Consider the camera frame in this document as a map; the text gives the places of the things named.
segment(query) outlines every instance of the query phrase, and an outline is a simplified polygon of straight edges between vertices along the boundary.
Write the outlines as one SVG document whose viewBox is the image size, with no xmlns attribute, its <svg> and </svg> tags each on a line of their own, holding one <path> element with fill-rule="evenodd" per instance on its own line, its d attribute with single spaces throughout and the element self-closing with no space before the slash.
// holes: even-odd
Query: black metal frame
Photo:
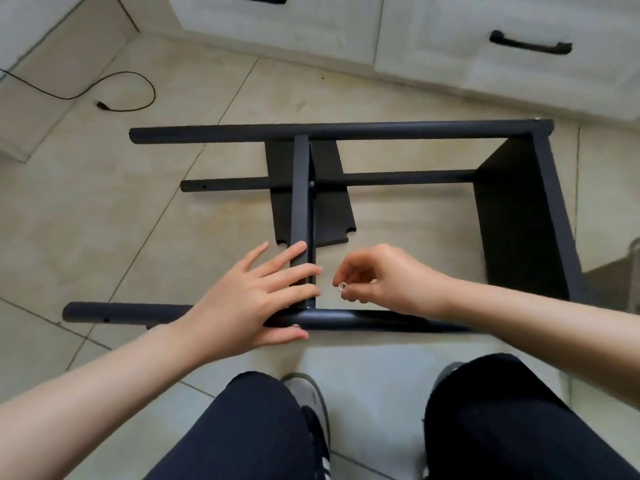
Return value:
<svg viewBox="0 0 640 480">
<path fill-rule="evenodd" d="M 415 121 L 132 128 L 138 144 L 292 141 L 292 178 L 185 180 L 183 192 L 291 190 L 291 238 L 305 241 L 295 266 L 316 261 L 316 195 L 353 185 L 471 183 L 483 240 L 489 284 L 581 303 L 588 302 L 580 263 L 564 208 L 548 137 L 551 120 Z M 312 141 L 341 139 L 505 138 L 477 169 L 343 174 L 317 179 Z M 69 303 L 69 322 L 153 326 L 184 315 L 190 305 Z M 469 332 L 467 327 L 386 310 L 327 310 L 315 299 L 278 312 L 268 326 L 299 324 L 308 330 Z"/>
</svg>

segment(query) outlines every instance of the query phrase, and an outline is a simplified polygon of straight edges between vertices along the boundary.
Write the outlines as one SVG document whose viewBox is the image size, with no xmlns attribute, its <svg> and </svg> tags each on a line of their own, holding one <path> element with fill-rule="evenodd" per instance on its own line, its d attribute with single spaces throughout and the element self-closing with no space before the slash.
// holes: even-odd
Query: cabinet door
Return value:
<svg viewBox="0 0 640 480">
<path fill-rule="evenodd" d="M 490 42 L 492 31 L 553 55 Z M 375 69 L 590 112 L 640 116 L 640 8 L 564 0 L 385 0 Z"/>
<path fill-rule="evenodd" d="M 191 31 L 372 64 L 382 0 L 170 0 Z"/>
</svg>

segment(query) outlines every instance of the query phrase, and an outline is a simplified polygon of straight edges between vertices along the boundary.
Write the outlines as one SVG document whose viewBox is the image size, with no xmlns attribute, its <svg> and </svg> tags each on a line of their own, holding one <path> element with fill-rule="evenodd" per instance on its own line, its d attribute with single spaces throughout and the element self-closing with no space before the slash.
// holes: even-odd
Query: tile floor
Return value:
<svg viewBox="0 0 640 480">
<path fill-rule="evenodd" d="M 261 144 L 137 146 L 128 128 L 544 116 L 151 36 L 130 43 L 106 72 L 114 70 L 149 75 L 156 103 L 130 114 L 97 111 L 96 99 L 135 105 L 148 96 L 135 79 L 103 84 L 73 106 L 27 165 L 0 161 L 2 399 L 143 332 L 134 326 L 60 324 L 69 300 L 192 303 L 247 249 L 274 240 L 267 192 L 178 191 L 185 176 L 266 175 Z M 640 136 L 555 120 L 556 167 L 580 257 L 590 269 L 620 257 L 640 235 Z M 473 167 L 500 143 L 345 141 L 339 147 L 345 171 L 389 171 Z M 443 272 L 484 279 L 469 185 L 349 192 L 358 231 L 346 245 L 319 250 L 325 269 L 334 269 L 348 250 L 389 242 Z M 343 308 L 330 274 L 319 280 L 319 304 Z M 449 362 L 494 351 L 513 350 L 482 336 L 315 333 L 308 344 L 254 351 L 192 373 L 118 430 L 71 477 L 139 479 L 229 379 L 254 369 L 315 377 L 330 410 L 334 478 L 416 479 L 422 471 L 420 419 L 436 375 Z M 514 353 L 569 400 L 562 374 Z M 584 396 L 589 404 L 593 395 L 577 389 L 573 400 Z M 589 421 L 597 410 L 585 406 L 582 413 Z M 636 453 L 624 452 L 640 460 Z"/>
</svg>

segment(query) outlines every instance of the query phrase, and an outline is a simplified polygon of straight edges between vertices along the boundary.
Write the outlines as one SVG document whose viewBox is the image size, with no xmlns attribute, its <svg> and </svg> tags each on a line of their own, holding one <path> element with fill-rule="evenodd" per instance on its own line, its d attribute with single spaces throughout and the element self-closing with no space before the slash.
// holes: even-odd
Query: leg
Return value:
<svg viewBox="0 0 640 480">
<path fill-rule="evenodd" d="M 424 434 L 432 480 L 640 479 L 513 355 L 480 357 L 444 378 Z"/>
<path fill-rule="evenodd" d="M 311 480 L 314 448 L 300 406 L 259 372 L 233 379 L 145 480 Z"/>
</svg>

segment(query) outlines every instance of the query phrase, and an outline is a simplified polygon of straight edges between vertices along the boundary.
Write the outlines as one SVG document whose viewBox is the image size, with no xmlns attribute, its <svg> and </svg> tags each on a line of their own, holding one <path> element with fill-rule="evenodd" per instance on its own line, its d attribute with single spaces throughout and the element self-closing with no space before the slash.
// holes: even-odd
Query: black cable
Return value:
<svg viewBox="0 0 640 480">
<path fill-rule="evenodd" d="M 86 88 L 84 91 L 82 91 L 77 96 L 71 96 L 69 98 L 64 98 L 62 96 L 56 96 L 55 94 L 48 93 L 48 92 L 44 91 L 43 89 L 34 86 L 32 83 L 27 82 L 26 80 L 22 79 L 21 77 L 16 76 L 15 74 L 12 74 L 11 72 L 9 72 L 7 70 L 0 69 L 0 72 L 4 72 L 5 74 L 10 75 L 11 77 L 16 78 L 17 80 L 20 80 L 21 82 L 24 82 L 25 84 L 27 84 L 27 86 L 30 86 L 30 87 L 36 89 L 37 91 L 40 91 L 41 93 L 46 94 L 47 96 L 52 96 L 52 97 L 55 97 L 56 99 L 62 99 L 63 101 L 71 101 L 72 99 L 78 99 L 78 97 L 85 95 L 89 91 L 89 89 L 94 87 L 96 84 L 102 82 L 105 79 L 110 78 L 113 75 L 135 74 L 135 75 L 139 75 L 142 79 L 146 80 L 149 83 L 149 86 L 151 86 L 151 90 L 154 92 L 154 97 L 153 97 L 153 99 L 151 99 L 151 102 L 149 104 L 145 104 L 144 106 L 140 106 L 140 107 L 135 107 L 133 109 L 111 109 L 109 106 L 107 106 L 107 104 L 103 103 L 102 101 L 96 101 L 95 105 L 98 106 L 103 111 L 132 112 L 132 111 L 140 111 L 140 109 L 147 108 L 147 107 L 151 106 L 151 104 L 156 102 L 156 88 L 153 85 L 153 83 L 150 80 L 148 80 L 145 76 L 140 74 L 140 72 L 133 72 L 133 71 L 130 71 L 130 70 L 121 70 L 119 72 L 114 72 L 112 74 L 108 74 L 108 75 L 106 75 L 104 77 L 101 77 L 100 79 L 96 80 L 94 83 L 92 83 L 88 88 Z"/>
</svg>

